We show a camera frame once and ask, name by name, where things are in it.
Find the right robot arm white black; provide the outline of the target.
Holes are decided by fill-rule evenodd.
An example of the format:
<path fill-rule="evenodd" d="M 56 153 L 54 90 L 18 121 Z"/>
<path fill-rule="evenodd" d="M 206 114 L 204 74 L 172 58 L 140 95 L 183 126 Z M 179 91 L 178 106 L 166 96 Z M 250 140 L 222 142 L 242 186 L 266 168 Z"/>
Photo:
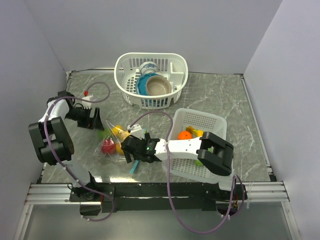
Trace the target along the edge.
<path fill-rule="evenodd" d="M 140 160 L 146 163 L 161 162 L 167 173 L 197 182 L 217 184 L 219 195 L 232 198 L 234 183 L 234 146 L 212 132 L 193 139 L 165 140 L 129 135 L 121 143 L 128 163 Z"/>

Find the clear zip top bag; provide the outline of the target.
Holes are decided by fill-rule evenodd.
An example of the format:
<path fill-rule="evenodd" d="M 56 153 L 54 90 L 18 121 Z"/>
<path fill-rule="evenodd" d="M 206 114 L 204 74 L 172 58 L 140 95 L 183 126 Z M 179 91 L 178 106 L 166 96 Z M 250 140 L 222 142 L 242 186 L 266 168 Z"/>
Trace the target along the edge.
<path fill-rule="evenodd" d="M 113 125 L 107 121 L 104 130 L 97 131 L 98 145 L 94 150 L 94 154 L 96 156 L 104 156 L 114 163 L 126 163 L 121 143 L 129 135 L 130 133 L 121 125 Z"/>

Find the orange fake fruit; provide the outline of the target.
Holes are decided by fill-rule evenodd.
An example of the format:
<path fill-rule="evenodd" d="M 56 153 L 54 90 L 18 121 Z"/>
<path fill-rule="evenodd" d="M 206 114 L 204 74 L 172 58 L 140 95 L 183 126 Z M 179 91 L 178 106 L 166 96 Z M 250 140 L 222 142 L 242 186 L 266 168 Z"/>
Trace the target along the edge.
<path fill-rule="evenodd" d="M 178 136 L 177 139 L 178 140 L 190 140 L 193 138 L 193 135 L 189 132 L 189 131 L 181 131 Z"/>

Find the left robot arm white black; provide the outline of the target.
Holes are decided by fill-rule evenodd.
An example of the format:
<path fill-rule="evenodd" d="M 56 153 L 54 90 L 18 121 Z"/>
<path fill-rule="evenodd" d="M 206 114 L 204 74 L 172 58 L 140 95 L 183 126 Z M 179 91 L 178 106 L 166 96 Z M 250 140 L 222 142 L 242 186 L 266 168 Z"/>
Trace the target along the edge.
<path fill-rule="evenodd" d="M 47 101 L 43 117 L 28 126 L 28 132 L 38 160 L 50 166 L 59 165 L 71 177 L 71 191 L 79 199 L 94 201 L 100 189 L 92 174 L 76 159 L 74 143 L 66 128 L 65 119 L 73 120 L 84 129 L 104 131 L 100 109 L 92 108 L 92 96 L 75 98 L 65 90 Z"/>

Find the yellow fake banana piece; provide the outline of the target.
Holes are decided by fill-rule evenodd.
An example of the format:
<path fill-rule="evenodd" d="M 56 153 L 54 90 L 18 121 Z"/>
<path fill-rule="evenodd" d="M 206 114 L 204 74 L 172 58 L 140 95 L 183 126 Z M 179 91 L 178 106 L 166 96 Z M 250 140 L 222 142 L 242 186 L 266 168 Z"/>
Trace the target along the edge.
<path fill-rule="evenodd" d="M 195 129 L 194 127 L 192 126 L 187 126 L 185 128 L 185 130 L 187 132 L 189 132 L 191 135 L 195 136 L 195 137 L 202 137 L 203 134 L 204 134 L 204 131 L 203 130 L 200 130 L 200 129 Z"/>

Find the green fake vegetable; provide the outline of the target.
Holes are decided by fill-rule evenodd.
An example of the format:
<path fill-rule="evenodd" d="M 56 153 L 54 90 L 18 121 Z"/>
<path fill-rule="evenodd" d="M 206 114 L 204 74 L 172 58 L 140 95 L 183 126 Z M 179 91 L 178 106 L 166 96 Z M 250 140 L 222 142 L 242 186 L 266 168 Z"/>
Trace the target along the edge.
<path fill-rule="evenodd" d="M 212 153 L 213 150 L 214 150 L 214 147 L 210 147 L 207 150 Z M 198 167 L 201 167 L 201 166 L 203 166 L 203 163 L 200 160 L 197 159 L 197 160 L 195 160 L 195 165 L 198 166 Z"/>

